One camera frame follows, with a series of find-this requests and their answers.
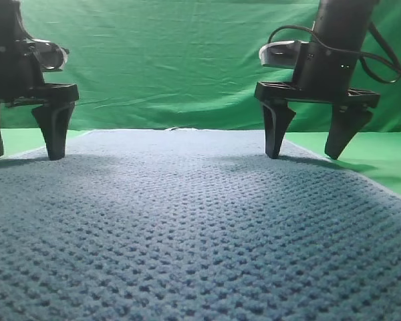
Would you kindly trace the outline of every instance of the green fabric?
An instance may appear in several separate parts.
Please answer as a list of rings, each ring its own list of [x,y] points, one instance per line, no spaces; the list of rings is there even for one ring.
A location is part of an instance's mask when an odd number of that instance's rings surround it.
[[[401,59],[401,0],[381,0],[374,21]],[[259,80],[289,80],[262,68],[258,50],[285,24],[311,27],[319,0],[24,0],[27,30],[71,49],[64,73],[77,83],[71,128],[262,128],[253,97]],[[282,31],[278,39],[309,39]],[[364,50],[383,54],[368,37]],[[371,63],[383,76],[394,75]],[[401,130],[401,82],[376,83],[357,69],[353,86],[381,93],[366,131]],[[331,108],[294,105],[291,131],[326,131]],[[26,108],[3,111],[3,127],[36,126]]]

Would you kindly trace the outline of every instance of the green screen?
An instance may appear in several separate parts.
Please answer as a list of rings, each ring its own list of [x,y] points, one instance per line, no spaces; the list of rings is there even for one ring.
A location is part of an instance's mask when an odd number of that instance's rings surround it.
[[[80,89],[71,129],[262,128],[255,84],[291,78],[262,68],[259,48],[281,25],[311,27],[319,0],[23,0],[33,37],[71,50],[64,72],[48,82]],[[401,61],[401,0],[381,0],[374,22]],[[302,31],[275,38],[308,40]],[[368,36],[364,51],[384,55]],[[381,76],[395,75],[376,62]],[[401,130],[401,81],[382,85],[356,70],[352,86],[382,99],[365,131]],[[290,131],[327,131],[331,108],[294,104]],[[27,108],[4,110],[2,127],[31,128]]]

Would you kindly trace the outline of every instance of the textured blue cloth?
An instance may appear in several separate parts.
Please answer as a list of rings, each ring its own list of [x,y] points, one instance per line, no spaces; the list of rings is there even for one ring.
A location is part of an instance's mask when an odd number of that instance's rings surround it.
[[[401,199],[261,131],[0,160],[0,320],[401,321]]]

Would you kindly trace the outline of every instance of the black cable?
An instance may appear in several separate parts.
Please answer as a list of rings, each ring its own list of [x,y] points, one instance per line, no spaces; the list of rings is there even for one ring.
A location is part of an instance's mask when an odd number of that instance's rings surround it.
[[[276,35],[276,33],[280,32],[281,30],[284,30],[284,29],[295,29],[295,30],[302,30],[302,31],[308,32],[308,33],[311,34],[311,36],[313,38],[315,38],[315,40],[322,47],[324,47],[324,48],[326,48],[326,49],[328,49],[330,51],[336,51],[336,52],[341,52],[343,54],[356,55],[356,56],[360,56],[361,58],[370,58],[370,59],[376,60],[376,61],[381,62],[385,66],[389,67],[390,69],[394,70],[395,72],[397,72],[398,74],[401,75],[401,67],[395,66],[392,62],[389,62],[388,60],[386,60],[383,57],[380,57],[378,55],[375,55],[374,53],[369,53],[369,52],[350,51],[350,50],[344,50],[344,49],[337,49],[337,48],[329,47],[328,45],[324,44],[324,42],[322,42],[320,40],[320,38],[318,38],[318,36],[316,36],[316,34],[311,29],[309,29],[307,27],[302,27],[302,26],[299,26],[299,25],[283,25],[282,27],[279,27],[278,29],[276,29],[270,35],[268,43],[272,42],[272,39]]]
[[[376,26],[374,23],[371,23],[368,27],[368,31],[372,34],[373,38],[377,41],[377,43],[382,47],[382,49],[385,51],[385,53],[388,55],[388,57],[392,60],[394,65],[396,67],[401,68],[400,61],[398,60],[398,57],[394,53],[394,50],[390,47],[390,45],[386,42],[386,40],[382,37],[380,32],[377,30]],[[367,61],[365,60],[364,57],[360,57],[360,62],[362,69],[364,69],[365,73],[369,75],[371,78],[373,78],[375,81],[380,82],[382,84],[395,84],[398,80],[401,79],[401,75],[398,74],[398,77],[395,80],[384,80],[377,74],[375,74],[367,64]]]

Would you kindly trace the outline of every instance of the gripper base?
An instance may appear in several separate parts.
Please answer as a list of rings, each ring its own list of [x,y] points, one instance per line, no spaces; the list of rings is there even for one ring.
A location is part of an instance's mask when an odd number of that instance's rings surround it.
[[[259,82],[255,97],[260,101],[265,123],[266,154],[278,158],[281,145],[295,112],[288,107],[289,102],[313,102],[331,104],[332,118],[325,153],[338,159],[353,137],[367,125],[380,95],[369,90],[349,89],[347,96],[331,101],[312,96],[298,90],[291,82]]]

